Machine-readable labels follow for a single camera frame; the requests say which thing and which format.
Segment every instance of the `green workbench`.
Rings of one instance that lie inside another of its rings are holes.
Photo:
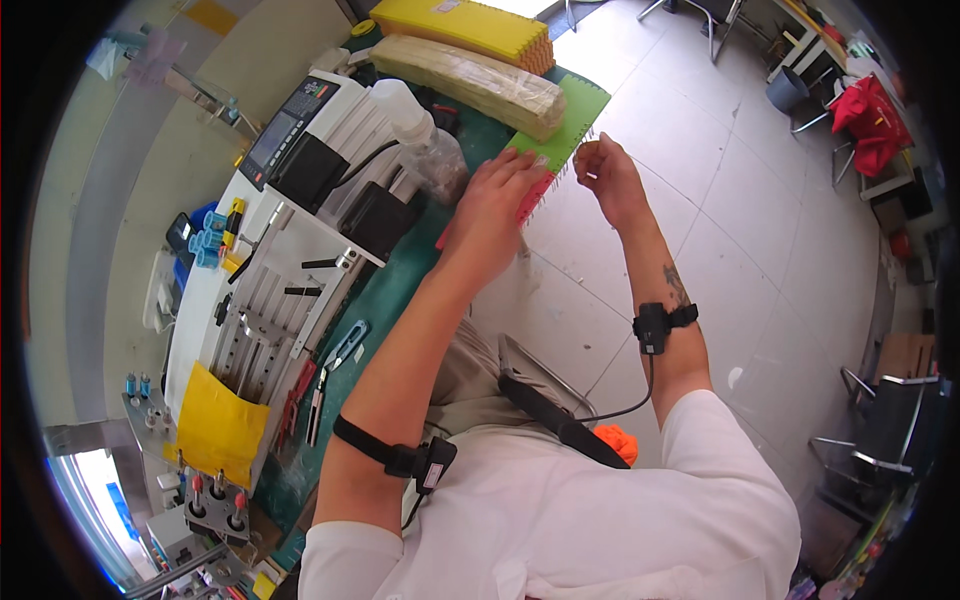
[[[344,47],[356,52],[374,45],[381,38],[377,28],[366,36],[352,38]],[[558,83],[568,73],[566,69],[555,66],[543,77]],[[499,121],[445,96],[440,96],[438,104],[456,108],[459,112],[462,126],[457,141],[464,151],[467,168],[471,173],[476,171],[484,160],[499,154],[516,132]],[[309,398],[317,385],[315,377],[300,402],[297,429],[292,442],[286,443],[278,454],[272,452],[268,455],[260,474],[253,502],[279,528],[280,543],[295,527],[304,504],[317,485],[333,421],[340,414],[347,395],[417,291],[423,276],[433,268],[440,257],[440,252],[434,245],[453,216],[454,208],[430,202],[421,192],[414,196],[411,205],[422,209],[420,219],[397,243],[386,267],[377,269],[372,264],[366,266],[350,289],[340,313],[317,346],[318,351],[313,359],[320,364],[333,345],[347,334],[354,323],[360,319],[370,323],[370,333],[363,341],[364,352],[360,360],[347,360],[326,380],[317,445],[310,447],[305,440]]]

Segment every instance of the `tattoo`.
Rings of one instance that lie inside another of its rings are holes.
[[[677,292],[677,307],[689,306],[690,297],[686,294],[684,283],[680,281],[680,274],[677,273],[677,265],[663,265],[663,276],[666,277],[666,282],[670,284],[670,287]],[[672,292],[670,293],[670,298],[674,298]]]

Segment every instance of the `orange cloth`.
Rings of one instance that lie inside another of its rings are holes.
[[[620,455],[624,462],[631,467],[634,465],[639,452],[636,448],[636,437],[624,433],[623,429],[620,429],[620,426],[616,423],[597,425],[593,428],[593,433],[616,450],[616,453]]]

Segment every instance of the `label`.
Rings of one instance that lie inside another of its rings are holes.
[[[444,472],[444,466],[440,463],[431,463],[430,470],[426,472],[426,478],[423,480],[423,486],[428,490],[432,490],[437,487],[437,482],[440,481],[440,474]]]
[[[460,6],[459,0],[445,0],[430,10],[433,12],[450,12],[458,6]]]

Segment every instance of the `control panel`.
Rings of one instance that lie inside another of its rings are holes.
[[[303,130],[340,89],[340,84],[309,76],[287,98],[240,163],[240,172],[259,191]]]

